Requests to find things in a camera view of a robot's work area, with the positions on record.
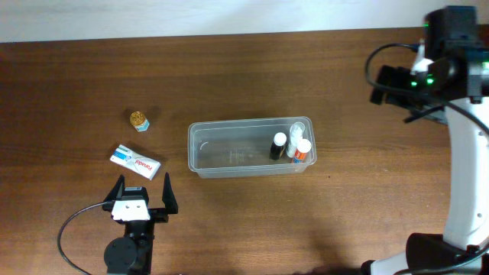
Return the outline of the orange tube white cap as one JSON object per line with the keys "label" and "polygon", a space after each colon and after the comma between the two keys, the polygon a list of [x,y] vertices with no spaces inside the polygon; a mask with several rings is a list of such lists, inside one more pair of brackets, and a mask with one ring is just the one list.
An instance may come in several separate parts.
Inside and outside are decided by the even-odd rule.
{"label": "orange tube white cap", "polygon": [[299,140],[296,146],[296,152],[293,155],[292,162],[293,163],[303,163],[306,160],[308,153],[312,149],[312,144],[307,139]]}

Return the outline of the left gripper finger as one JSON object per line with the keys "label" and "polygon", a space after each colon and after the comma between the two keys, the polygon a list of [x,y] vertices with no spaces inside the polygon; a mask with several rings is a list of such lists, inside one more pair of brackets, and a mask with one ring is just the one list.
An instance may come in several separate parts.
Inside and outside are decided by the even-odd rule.
{"label": "left gripper finger", "polygon": [[169,173],[165,173],[165,177],[164,177],[164,189],[162,193],[162,202],[164,203],[164,208],[166,209],[168,215],[178,213],[179,206],[176,201],[176,197],[173,193]]}
{"label": "left gripper finger", "polygon": [[112,187],[111,191],[103,200],[103,202],[113,202],[117,199],[120,199],[124,191],[124,188],[125,188],[125,177],[121,174],[117,182],[115,183],[115,185]]}

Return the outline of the white Panadol box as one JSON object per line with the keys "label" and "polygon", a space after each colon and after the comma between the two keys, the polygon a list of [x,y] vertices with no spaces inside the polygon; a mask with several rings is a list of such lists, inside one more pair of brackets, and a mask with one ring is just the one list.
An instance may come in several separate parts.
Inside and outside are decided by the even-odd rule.
{"label": "white Panadol box", "polygon": [[110,161],[149,180],[154,178],[160,168],[160,162],[140,155],[122,144],[110,156]]}

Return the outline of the white clear-capped bottle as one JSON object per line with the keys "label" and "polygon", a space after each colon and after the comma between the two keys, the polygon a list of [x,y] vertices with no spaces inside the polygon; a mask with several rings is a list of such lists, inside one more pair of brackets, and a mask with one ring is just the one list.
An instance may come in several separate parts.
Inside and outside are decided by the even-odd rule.
{"label": "white clear-capped bottle", "polygon": [[293,158],[299,141],[303,138],[306,126],[302,122],[295,122],[290,127],[289,139],[286,148],[286,155]]}

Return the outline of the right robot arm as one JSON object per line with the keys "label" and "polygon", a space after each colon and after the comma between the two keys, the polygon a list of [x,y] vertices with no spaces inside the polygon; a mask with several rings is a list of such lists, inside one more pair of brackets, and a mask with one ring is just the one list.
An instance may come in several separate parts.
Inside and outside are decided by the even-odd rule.
{"label": "right robot arm", "polygon": [[413,233],[405,250],[362,264],[361,273],[486,274],[488,272],[488,50],[473,6],[447,6],[424,18],[424,36],[409,69],[383,66],[368,77],[371,102],[448,126],[449,215],[440,234]]}

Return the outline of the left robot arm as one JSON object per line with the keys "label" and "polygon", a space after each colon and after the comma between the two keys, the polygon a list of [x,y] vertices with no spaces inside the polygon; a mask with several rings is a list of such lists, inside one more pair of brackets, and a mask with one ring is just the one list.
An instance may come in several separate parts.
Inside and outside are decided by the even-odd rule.
{"label": "left robot arm", "polygon": [[105,248],[108,274],[145,275],[151,272],[154,226],[167,223],[169,216],[179,211],[168,173],[164,175],[162,202],[163,208],[150,208],[146,188],[127,187],[125,178],[118,178],[102,206],[115,222],[125,227],[124,234]]}

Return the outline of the black bottle white cap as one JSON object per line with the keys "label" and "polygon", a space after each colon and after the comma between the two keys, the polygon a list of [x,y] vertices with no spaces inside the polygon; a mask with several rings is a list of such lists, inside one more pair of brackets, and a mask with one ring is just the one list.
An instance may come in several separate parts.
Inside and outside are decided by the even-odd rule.
{"label": "black bottle white cap", "polygon": [[279,160],[283,154],[287,136],[283,132],[278,132],[274,135],[272,145],[270,146],[270,159]]}

